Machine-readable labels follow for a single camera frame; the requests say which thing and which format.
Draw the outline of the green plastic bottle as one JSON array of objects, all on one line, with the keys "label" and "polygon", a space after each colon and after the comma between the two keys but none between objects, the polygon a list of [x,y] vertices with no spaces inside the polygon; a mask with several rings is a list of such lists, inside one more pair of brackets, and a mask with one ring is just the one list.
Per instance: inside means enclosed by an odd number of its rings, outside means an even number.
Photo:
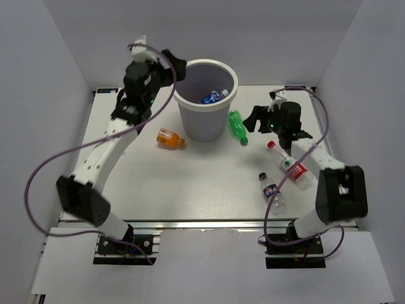
[{"label": "green plastic bottle", "polygon": [[241,145],[245,146],[248,144],[246,127],[243,124],[242,117],[240,113],[235,111],[230,111],[228,114],[228,123],[232,135]]}]

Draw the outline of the red cap water bottle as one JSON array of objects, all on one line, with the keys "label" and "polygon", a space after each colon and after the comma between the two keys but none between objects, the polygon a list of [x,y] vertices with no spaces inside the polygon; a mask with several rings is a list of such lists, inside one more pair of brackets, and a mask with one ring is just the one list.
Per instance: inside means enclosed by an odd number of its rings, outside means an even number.
[{"label": "red cap water bottle", "polygon": [[289,179],[300,189],[307,190],[311,187],[313,174],[294,157],[290,156],[274,141],[267,144],[274,164],[289,175]]}]

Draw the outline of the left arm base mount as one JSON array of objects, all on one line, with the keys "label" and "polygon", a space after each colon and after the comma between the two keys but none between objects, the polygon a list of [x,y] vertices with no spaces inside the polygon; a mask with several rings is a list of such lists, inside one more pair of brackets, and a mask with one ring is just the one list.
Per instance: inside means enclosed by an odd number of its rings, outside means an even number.
[{"label": "left arm base mount", "polygon": [[151,266],[155,263],[161,231],[135,229],[132,242],[139,248],[118,244],[108,237],[99,236],[93,257],[94,265]]}]

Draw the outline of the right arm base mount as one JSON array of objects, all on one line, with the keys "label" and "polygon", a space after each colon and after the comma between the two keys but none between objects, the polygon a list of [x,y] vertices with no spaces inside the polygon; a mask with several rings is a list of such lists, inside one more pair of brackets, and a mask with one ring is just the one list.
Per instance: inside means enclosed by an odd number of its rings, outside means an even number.
[{"label": "right arm base mount", "polygon": [[264,235],[258,243],[265,249],[267,269],[324,269],[326,267],[322,242],[319,236],[289,246],[274,246]]}]

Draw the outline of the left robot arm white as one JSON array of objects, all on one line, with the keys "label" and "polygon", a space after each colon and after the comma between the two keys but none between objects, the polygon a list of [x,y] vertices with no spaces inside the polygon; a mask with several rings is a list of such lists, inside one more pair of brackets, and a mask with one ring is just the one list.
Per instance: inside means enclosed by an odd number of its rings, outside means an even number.
[{"label": "left robot arm white", "polygon": [[123,152],[151,120],[159,90],[184,80],[187,65],[167,49],[155,55],[146,47],[131,45],[130,52],[132,62],[126,67],[124,87],[118,91],[102,141],[70,176],[56,182],[63,210],[112,238],[121,253],[132,249],[134,230],[111,211],[102,195],[105,183]]}]

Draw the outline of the blue label water bottle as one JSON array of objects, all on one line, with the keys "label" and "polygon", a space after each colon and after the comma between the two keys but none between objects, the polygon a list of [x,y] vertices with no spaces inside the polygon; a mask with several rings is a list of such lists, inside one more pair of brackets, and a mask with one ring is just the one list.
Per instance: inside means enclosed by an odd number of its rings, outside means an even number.
[{"label": "blue label water bottle", "polygon": [[217,102],[223,100],[224,98],[226,98],[228,95],[229,95],[229,91],[227,89],[224,89],[220,92],[212,91],[209,95],[202,98],[201,104],[210,105],[213,103],[217,103]]}]

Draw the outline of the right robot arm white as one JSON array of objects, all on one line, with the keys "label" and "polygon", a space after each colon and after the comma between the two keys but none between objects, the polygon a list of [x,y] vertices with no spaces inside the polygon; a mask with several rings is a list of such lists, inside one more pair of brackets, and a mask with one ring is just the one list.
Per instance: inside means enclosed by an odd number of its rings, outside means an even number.
[{"label": "right robot arm white", "polygon": [[286,174],[302,165],[318,181],[315,206],[305,216],[292,221],[281,241],[265,234],[266,243],[301,252],[313,239],[343,222],[364,218],[368,214],[365,173],[357,165],[348,166],[319,147],[313,136],[301,127],[301,106],[284,101],[271,106],[255,106],[243,121],[248,132],[278,136],[279,151],[285,152],[292,165]]}]

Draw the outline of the orange juice bottle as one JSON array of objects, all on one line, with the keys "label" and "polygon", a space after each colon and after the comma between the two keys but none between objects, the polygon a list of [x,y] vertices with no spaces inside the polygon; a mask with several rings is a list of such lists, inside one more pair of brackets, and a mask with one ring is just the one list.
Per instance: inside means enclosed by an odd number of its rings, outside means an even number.
[{"label": "orange juice bottle", "polygon": [[184,149],[185,147],[185,139],[180,138],[177,133],[165,128],[159,129],[156,141],[160,146],[165,148]]}]

